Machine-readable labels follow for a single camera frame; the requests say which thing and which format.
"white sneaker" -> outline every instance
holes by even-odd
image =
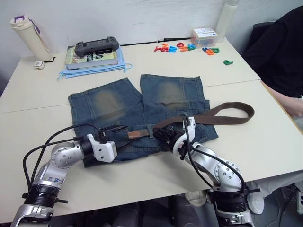
[[[261,193],[250,193],[247,196],[247,202],[250,210],[255,214],[262,214],[264,210],[264,197]]]
[[[185,193],[185,198],[195,207],[201,207],[206,202],[206,194],[204,191],[187,192]]]

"white water bottle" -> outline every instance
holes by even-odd
[[[10,21],[11,28],[15,30],[28,48],[39,61],[51,60],[49,44],[40,29],[28,16],[18,16]]]
[[[226,32],[231,24],[232,18],[236,13],[239,0],[227,0],[223,6],[217,27],[215,29],[218,34],[217,43],[222,43]]]

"stack of books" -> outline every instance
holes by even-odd
[[[91,68],[98,66],[117,65],[118,57],[116,51],[111,53],[96,54],[96,52],[87,53],[83,58],[75,53],[75,46],[67,48],[65,65],[68,70]]]
[[[125,62],[121,47],[111,53],[87,53],[83,58],[75,53],[75,46],[67,48],[65,58],[66,69],[59,73],[58,80],[61,77],[76,77],[92,73],[120,70],[125,68]]]

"plastic box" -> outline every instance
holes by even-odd
[[[214,46],[217,42],[218,35],[211,27],[193,29],[191,42],[197,47]]]

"black cable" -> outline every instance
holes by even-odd
[[[274,224],[274,223],[278,220],[278,218],[279,218],[279,216],[280,216],[281,205],[280,205],[280,203],[279,203],[279,200],[278,200],[276,194],[277,194],[277,190],[275,190],[275,199],[276,199],[276,202],[277,202],[277,204],[278,204],[278,214],[276,215],[275,220],[273,220],[272,222],[270,222],[269,224],[267,224],[265,227],[269,227],[269,226],[271,226],[272,224]]]
[[[188,153],[188,158],[190,160],[191,165],[193,166],[194,170],[196,171],[196,173],[199,175],[199,177],[201,177],[201,179],[210,187],[213,188],[213,186],[200,174],[195,162],[193,161],[192,157],[191,157],[191,152],[190,152],[190,146],[189,146],[189,133],[188,133],[188,128],[187,128],[187,122],[185,120],[186,117],[183,118],[183,123],[184,123],[184,127],[185,127],[185,132],[186,132],[186,149],[187,149],[187,153]]]
[[[44,144],[44,145],[41,145],[39,147],[36,147],[34,149],[31,149],[29,152],[27,152],[23,158],[23,170],[24,170],[24,175],[25,175],[25,178],[27,180],[27,189],[28,191],[30,190],[30,181],[29,181],[29,176],[28,176],[28,172],[27,172],[27,157],[33,153],[34,151],[38,150],[38,149],[41,149],[41,148],[46,148],[50,145],[54,145],[54,144],[58,144],[58,143],[64,143],[64,142],[68,142],[68,141],[73,141],[74,139],[68,139],[68,140],[61,140],[61,141],[57,141],[57,142],[53,142],[53,143],[47,143],[47,144]]]
[[[122,44],[120,46],[132,46],[132,45],[141,45],[141,44],[153,44],[156,43],[157,41],[152,41],[152,42],[145,42],[145,43],[134,43],[134,44]]]
[[[130,142],[131,142],[131,140],[125,142],[124,144],[120,145],[119,147],[116,145],[116,149],[123,148],[123,147],[127,146]]]
[[[48,144],[55,136],[59,135],[60,133],[62,133],[62,132],[64,132],[64,131],[67,131],[67,130],[69,130],[69,129],[74,129],[74,128],[82,127],[82,126],[90,126],[90,127],[93,127],[93,128],[95,128],[96,130],[99,131],[99,128],[96,127],[96,126],[93,125],[93,124],[76,124],[76,125],[67,127],[67,128],[65,128],[65,129],[62,129],[62,130],[56,132],[56,133],[53,134],[50,138],[48,138],[48,140],[46,141],[45,144]],[[35,175],[36,175],[36,171],[37,171],[37,169],[38,169],[38,167],[39,167],[39,164],[40,164],[41,158],[42,158],[42,156],[43,156],[43,154],[44,154],[45,148],[46,148],[46,147],[44,147],[44,148],[42,149],[42,151],[40,152],[39,158],[38,158],[38,160],[37,160],[37,162],[36,162],[35,168],[34,168],[34,170],[33,170],[32,176],[31,176],[31,180],[30,180],[30,182],[29,182],[29,187],[32,185],[32,183],[33,183],[33,181],[34,181],[34,178],[35,178]]]
[[[207,153],[205,153],[205,152],[203,152],[203,151],[200,151],[200,150],[198,150],[198,149],[195,149],[195,148],[193,148],[193,150],[196,151],[196,152],[198,152],[198,153],[200,153],[200,154],[209,156],[209,157],[211,157],[211,158],[213,158],[213,159],[215,159],[215,160],[221,162],[223,165],[227,166],[228,168],[230,168],[230,169],[239,177],[239,179],[240,179],[240,181],[241,181],[241,184],[242,184],[241,190],[242,190],[243,194],[245,193],[245,182],[244,182],[244,179],[243,179],[243,177],[241,176],[241,174],[239,174],[239,172],[236,171],[231,165],[227,164],[226,162],[222,161],[220,158],[218,158],[218,157],[216,157],[216,156],[207,154]]]
[[[188,39],[190,39],[190,37],[186,37],[186,38],[164,38],[163,40],[158,40],[158,43],[169,42],[169,41],[188,40]]]
[[[50,62],[54,62],[56,57],[53,57],[53,59],[51,61],[44,61],[44,63],[50,63]]]
[[[285,206],[284,206],[283,209],[282,209],[281,216],[280,216],[280,220],[279,220],[279,227],[281,226],[281,221],[282,221],[283,213],[284,213],[284,211],[286,210],[287,205],[289,204],[289,202],[292,200],[292,198],[293,198],[294,196],[295,196],[295,191],[293,192],[293,195],[292,195],[291,197],[289,197],[287,203],[285,204]]]

